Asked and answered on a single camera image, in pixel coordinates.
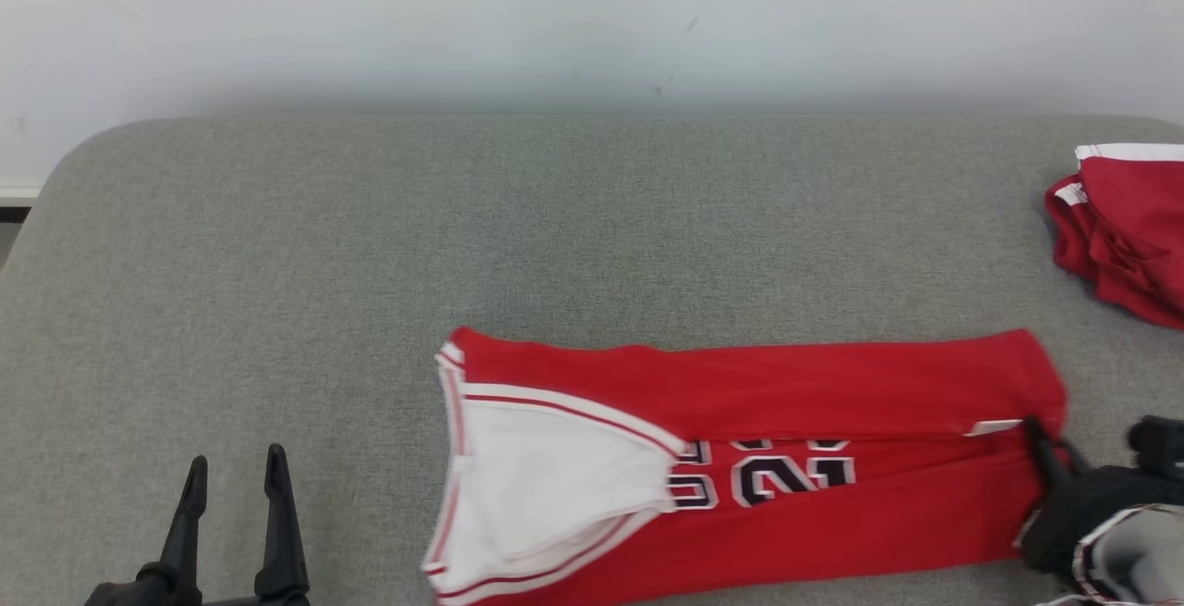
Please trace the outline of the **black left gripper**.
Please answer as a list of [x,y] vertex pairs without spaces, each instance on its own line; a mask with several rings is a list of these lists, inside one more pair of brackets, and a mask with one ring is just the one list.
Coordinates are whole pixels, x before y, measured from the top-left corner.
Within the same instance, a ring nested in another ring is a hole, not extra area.
[[83,606],[313,606],[313,588],[285,450],[270,443],[264,494],[269,501],[264,562],[255,574],[253,594],[204,600],[197,588],[199,526],[207,503],[208,462],[198,454],[189,465],[159,563],[141,568],[130,582],[103,582]]

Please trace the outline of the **red shorts with white stripe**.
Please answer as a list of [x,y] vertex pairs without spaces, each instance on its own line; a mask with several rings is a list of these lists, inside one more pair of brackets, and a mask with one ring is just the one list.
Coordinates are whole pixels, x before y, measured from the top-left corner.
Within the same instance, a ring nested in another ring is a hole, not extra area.
[[1079,146],[1044,195],[1054,264],[1098,299],[1184,331],[1184,143]]

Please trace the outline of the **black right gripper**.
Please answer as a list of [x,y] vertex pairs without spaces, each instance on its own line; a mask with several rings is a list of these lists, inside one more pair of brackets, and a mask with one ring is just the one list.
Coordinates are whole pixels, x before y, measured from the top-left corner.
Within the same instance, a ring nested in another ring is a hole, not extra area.
[[1150,505],[1184,507],[1180,468],[1166,476],[1117,465],[1092,470],[1073,441],[1053,439],[1040,417],[1024,417],[1022,428],[1032,466],[1050,492],[1019,534],[1019,559],[1032,570],[1073,576],[1085,565],[1087,537],[1118,514]]

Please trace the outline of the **red basketball jersey white lining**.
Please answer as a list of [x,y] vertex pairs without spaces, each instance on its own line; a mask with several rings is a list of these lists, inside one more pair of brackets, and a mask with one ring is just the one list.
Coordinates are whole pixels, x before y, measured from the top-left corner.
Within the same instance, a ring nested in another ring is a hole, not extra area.
[[1025,329],[939,343],[605,350],[457,328],[422,567],[437,606],[625,606],[1015,557],[1027,419],[1068,395]]

